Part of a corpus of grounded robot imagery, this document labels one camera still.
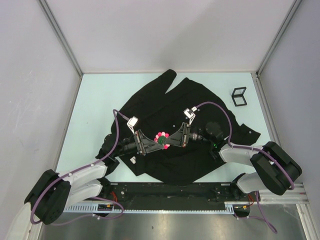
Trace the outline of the black button-up shirt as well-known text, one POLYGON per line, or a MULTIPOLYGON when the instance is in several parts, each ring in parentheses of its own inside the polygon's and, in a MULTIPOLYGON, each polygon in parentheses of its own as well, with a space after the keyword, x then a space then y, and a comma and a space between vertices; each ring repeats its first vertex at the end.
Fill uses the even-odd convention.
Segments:
MULTIPOLYGON (((234 144, 251 146, 257 142, 260 133, 238 123, 222 99, 203 84, 184 78, 172 87, 176 75, 169 69, 133 94, 120 108, 122 117, 112 124, 110 134, 119 133, 119 141, 131 137, 126 118, 133 116, 138 118, 136 129, 148 138, 154 139, 158 132, 173 134, 188 120, 184 110, 199 106, 192 127, 203 131, 207 123, 218 123, 223 138, 234 144)), ((185 186, 223 165, 209 150, 209 143, 191 141, 186 147, 170 146, 146 155, 131 153, 121 160, 137 176, 147 174, 165 184, 185 186), (130 161, 133 156, 136 164, 130 161)))

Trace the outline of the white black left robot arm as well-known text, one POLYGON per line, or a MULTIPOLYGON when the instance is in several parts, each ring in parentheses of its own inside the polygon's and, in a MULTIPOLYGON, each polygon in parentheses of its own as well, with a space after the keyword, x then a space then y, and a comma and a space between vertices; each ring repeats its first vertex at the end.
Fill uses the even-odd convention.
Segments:
POLYGON ((136 131, 131 137, 119 141, 118 132, 108 134, 96 161, 67 173, 57 173, 52 169, 45 171, 24 201, 31 206, 31 223, 50 225, 61 216, 65 208, 86 199, 107 199, 112 189, 106 175, 119 164, 114 156, 130 150, 140 153, 150 146, 165 150, 169 147, 165 143, 168 137, 169 134, 159 132, 151 140, 136 131))

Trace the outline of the pink flower plush brooch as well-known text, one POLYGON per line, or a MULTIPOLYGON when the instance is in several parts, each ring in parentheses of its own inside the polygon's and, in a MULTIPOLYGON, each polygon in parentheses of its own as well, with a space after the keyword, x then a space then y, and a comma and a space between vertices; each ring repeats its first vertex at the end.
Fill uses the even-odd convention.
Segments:
POLYGON ((155 137, 154 137, 154 141, 160 145, 163 146, 163 148, 166 150, 170 147, 170 144, 166 143, 166 139, 169 137, 170 135, 164 131, 162 132, 158 132, 155 137))

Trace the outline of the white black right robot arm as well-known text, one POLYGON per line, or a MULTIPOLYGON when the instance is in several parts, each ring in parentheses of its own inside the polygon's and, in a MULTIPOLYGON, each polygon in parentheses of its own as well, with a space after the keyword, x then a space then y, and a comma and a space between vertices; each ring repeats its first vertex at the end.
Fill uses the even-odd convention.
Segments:
POLYGON ((292 189, 292 183, 302 174, 301 167, 277 143, 269 141, 258 147, 228 143, 216 122, 208 122, 203 131, 183 123, 175 133, 161 133, 157 138, 164 149, 185 148, 189 141, 209 143, 209 154, 215 161, 253 167, 254 173, 242 173, 232 181, 230 194, 237 201, 260 190, 281 196, 292 189))

